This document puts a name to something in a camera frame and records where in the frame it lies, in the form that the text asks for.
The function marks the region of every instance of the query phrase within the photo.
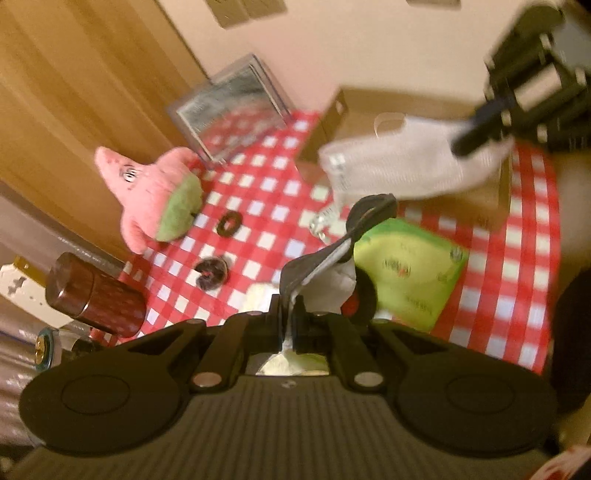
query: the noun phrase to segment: green plush fabric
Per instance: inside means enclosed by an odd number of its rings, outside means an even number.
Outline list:
[[[195,214],[201,210],[202,196],[203,189],[199,179],[192,173],[187,175],[168,200],[156,240],[170,242],[187,233],[193,224]]]

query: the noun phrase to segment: metal screw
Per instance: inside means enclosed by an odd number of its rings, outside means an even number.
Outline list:
[[[577,83],[581,87],[587,85],[587,76],[585,75],[585,71],[583,69],[575,69],[574,74],[577,77]]]
[[[222,382],[222,376],[215,372],[201,372],[193,377],[193,384],[201,388],[212,388]]]
[[[550,41],[550,38],[546,33],[542,33],[540,35],[540,42],[542,43],[542,47],[545,50],[549,50],[552,48],[552,42]]]
[[[536,130],[538,142],[546,143],[548,141],[548,128],[544,124],[539,124]]]
[[[281,386],[282,386],[283,388],[290,389],[290,388],[294,388],[294,387],[296,387],[296,386],[297,386],[297,382],[295,382],[294,380],[286,380],[286,381],[284,381],[284,382],[281,384]]]
[[[484,65],[486,65],[490,70],[495,68],[495,61],[492,59],[491,56],[487,56],[484,59]]]
[[[495,97],[495,91],[489,85],[484,90],[484,98],[486,98],[486,100],[488,100],[490,102],[494,97]]]
[[[360,387],[373,388],[384,383],[384,378],[377,372],[361,372],[353,378]]]
[[[503,110],[501,112],[501,122],[503,122],[503,125],[506,127],[511,126],[511,112],[509,110]]]

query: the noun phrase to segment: brown wooden panel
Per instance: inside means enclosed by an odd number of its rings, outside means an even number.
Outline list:
[[[206,81],[154,0],[0,2],[0,178],[117,258],[99,145],[142,163],[184,144],[165,108]]]

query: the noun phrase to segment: table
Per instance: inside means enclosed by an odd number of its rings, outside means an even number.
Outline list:
[[[317,119],[314,113],[296,112],[286,129],[267,135],[226,168],[203,173],[208,197],[188,234],[169,244],[152,242],[144,255],[125,264],[120,280],[147,299],[146,321],[137,336],[194,317],[219,325],[238,312],[250,285],[278,283],[287,261],[322,248],[308,224],[330,203],[330,192],[303,183],[292,161]],[[244,216],[229,239],[215,232],[227,209]],[[542,152],[525,145],[516,150],[511,213],[498,232],[416,209],[401,208],[399,216],[470,249],[467,269],[432,334],[540,372],[550,339],[551,286],[560,263],[556,178]],[[335,239],[344,231],[341,219],[329,234]],[[194,286],[193,267],[211,255],[229,260],[230,275],[220,289],[204,293]],[[127,341],[93,335],[109,345]]]

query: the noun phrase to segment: wall outlet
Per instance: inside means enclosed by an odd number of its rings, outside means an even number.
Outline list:
[[[287,12],[284,0],[242,0],[242,3],[251,18]]]
[[[206,0],[222,28],[248,22],[249,17],[240,0]]]

